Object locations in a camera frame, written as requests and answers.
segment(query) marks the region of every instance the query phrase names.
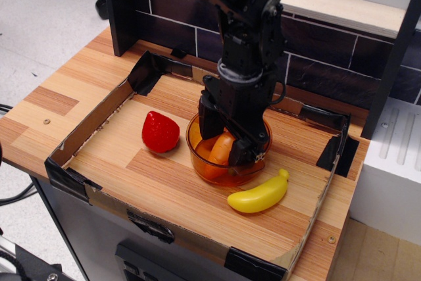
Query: floor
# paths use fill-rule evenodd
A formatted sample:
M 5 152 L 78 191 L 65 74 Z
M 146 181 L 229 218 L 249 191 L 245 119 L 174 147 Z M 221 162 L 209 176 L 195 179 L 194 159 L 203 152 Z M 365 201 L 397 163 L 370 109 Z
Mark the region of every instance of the floor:
M 0 0 L 0 103 L 16 105 L 109 25 L 95 2 Z M 0 199 L 29 183 L 27 174 L 1 164 Z M 83 280 L 39 195 L 0 207 L 0 228 L 10 241 Z
M 0 103 L 16 105 L 109 25 L 95 2 L 0 0 Z M 29 183 L 23 172 L 0 166 L 0 199 Z M 0 227 L 4 237 L 83 280 L 38 195 L 0 207 Z M 420 246 L 350 220 L 330 280 L 419 280 L 420 261 Z

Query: cardboard tray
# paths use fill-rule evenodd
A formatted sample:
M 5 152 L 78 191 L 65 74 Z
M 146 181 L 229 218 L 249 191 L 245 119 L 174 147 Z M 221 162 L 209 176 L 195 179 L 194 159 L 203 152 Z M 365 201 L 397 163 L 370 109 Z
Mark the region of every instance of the cardboard tray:
M 358 145 L 349 117 L 285 100 L 268 109 L 272 147 L 261 174 L 240 188 L 213 186 L 196 175 L 185 134 L 197 114 L 205 71 L 146 52 L 122 82 L 45 162 L 51 184 L 156 236 L 250 280 L 286 280 L 293 270 L 335 170 L 346 176 Z M 158 155 L 141 140 L 146 114 L 180 126 L 179 144 Z M 348 151 L 347 160 L 339 160 Z M 285 197 L 260 213 L 231 209 L 232 192 L 290 173 Z

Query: black cable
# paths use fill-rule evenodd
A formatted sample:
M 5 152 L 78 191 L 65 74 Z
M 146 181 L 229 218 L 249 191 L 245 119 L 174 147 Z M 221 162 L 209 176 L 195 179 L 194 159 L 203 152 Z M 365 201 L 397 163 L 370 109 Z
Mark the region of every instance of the black cable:
M 3 207 L 5 205 L 8 205 L 8 204 L 26 199 L 27 197 L 30 197 L 31 195 L 36 194 L 37 191 L 28 193 L 33 186 L 34 186 L 34 184 L 30 184 L 28 187 L 26 187 L 25 190 L 23 190 L 22 192 L 20 192 L 18 195 L 14 196 L 14 197 L 8 197 L 6 199 L 0 199 L 0 207 Z
M 3 112 L 9 112 L 11 109 L 13 109 L 13 107 L 11 107 L 10 105 L 3 105 L 0 103 L 0 111 Z
M 16 267 L 16 271 L 22 278 L 22 281 L 29 280 L 29 278 L 26 276 L 24 266 L 22 266 L 18 259 L 14 258 L 12 255 L 9 255 L 6 251 L 3 250 L 0 250 L 0 257 L 6 259 Z
M 6 109 L 9 109 L 9 110 L 13 109 L 13 107 L 11 107 L 10 105 L 2 105 L 1 103 L 0 103 L 0 107 L 6 108 Z
M 277 98 L 276 100 L 273 100 L 273 101 L 269 102 L 270 105 L 275 105 L 275 104 L 281 102 L 282 100 L 284 100 L 284 98 L 285 98 L 285 96 L 287 94 L 287 87 L 285 85 L 285 82 L 282 80 L 280 83 L 282 85 L 282 93 L 279 96 L 279 98 Z

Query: bowl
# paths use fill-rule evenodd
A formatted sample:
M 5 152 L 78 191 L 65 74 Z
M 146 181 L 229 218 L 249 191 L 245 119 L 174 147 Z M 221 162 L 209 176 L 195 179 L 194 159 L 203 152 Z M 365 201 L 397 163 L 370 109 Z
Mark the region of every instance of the bowl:
M 269 141 L 265 147 L 265 154 L 272 144 L 272 131 L 264 121 Z M 220 136 L 203 140 L 199 129 L 199 115 L 195 115 L 187 127 L 186 140 L 190 149 L 191 162 L 196 173 L 205 181 L 220 186 L 240 186 L 251 181 L 264 168 L 264 159 L 241 166 L 218 165 L 208 161 L 209 155 Z

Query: strawberry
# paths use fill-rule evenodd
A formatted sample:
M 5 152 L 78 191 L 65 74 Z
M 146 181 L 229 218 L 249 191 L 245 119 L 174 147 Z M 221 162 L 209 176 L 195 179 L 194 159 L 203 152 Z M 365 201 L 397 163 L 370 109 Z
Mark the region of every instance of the strawberry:
M 180 127 L 173 120 L 155 111 L 146 115 L 142 140 L 151 151 L 170 151 L 177 145 L 179 138 Z

